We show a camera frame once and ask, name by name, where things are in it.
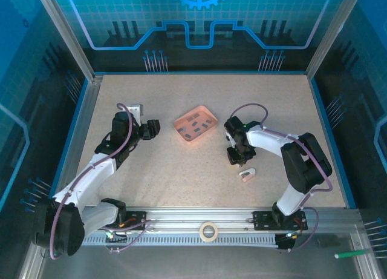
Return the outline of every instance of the enclosure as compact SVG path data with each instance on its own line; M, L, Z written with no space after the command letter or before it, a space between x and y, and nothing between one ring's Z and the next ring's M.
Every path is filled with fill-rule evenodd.
M384 278L386 2L0 0L0 277ZM135 144L88 207L117 199L151 227L119 254L109 246L139 232L115 242L95 231L53 261L31 243L36 205L88 165L119 102L143 104L143 122L161 130ZM312 133L333 169L333 190L305 204L318 216L304 209L296 246L308 244L294 253L256 246L288 232L250 221L287 189L284 162L259 148L240 168L227 156L224 124L247 103L263 104L265 126L286 138ZM211 118L186 139L174 122L201 105ZM264 111L238 117L263 124ZM212 246L200 240L204 222L217 226Z

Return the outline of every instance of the pink plastic tray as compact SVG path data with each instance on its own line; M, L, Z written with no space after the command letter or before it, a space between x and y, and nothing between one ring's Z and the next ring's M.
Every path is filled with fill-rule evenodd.
M204 105L194 108L174 121L176 131L187 143L198 140L217 124L218 119Z

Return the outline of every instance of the speckled tabletop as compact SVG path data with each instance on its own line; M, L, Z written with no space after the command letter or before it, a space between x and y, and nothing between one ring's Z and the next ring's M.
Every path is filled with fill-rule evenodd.
M306 76L130 75L104 76L79 171L110 132L117 102L142 103L143 122L159 119L161 131L153 140L140 141L101 186L91 205L111 197L128 206L271 206L288 185L282 159L262 149L242 168L231 166L227 159L230 143L225 138L224 122L235 108L247 102L263 103L268 108L265 125L269 128L313 133L331 162ZM208 107L219 124L187 145L173 122L199 105ZM263 110L248 107L237 116L243 122L259 121ZM255 168L256 176L243 183L238 173L248 168ZM345 206L336 174L330 178L333 192L317 193L306 205Z

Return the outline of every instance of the tape roll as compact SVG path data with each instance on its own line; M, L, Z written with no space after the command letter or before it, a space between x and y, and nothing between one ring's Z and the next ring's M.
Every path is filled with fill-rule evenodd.
M204 235L204 228L206 226L210 226L213 228L213 236L212 237L206 237ZM200 238L202 239L202 241L205 241L206 243L210 243L211 241L215 241L216 238L218 237L218 228L217 226L215 226L214 223L212 222L205 222L201 225L200 227L200 230L199 230L199 235L200 235Z

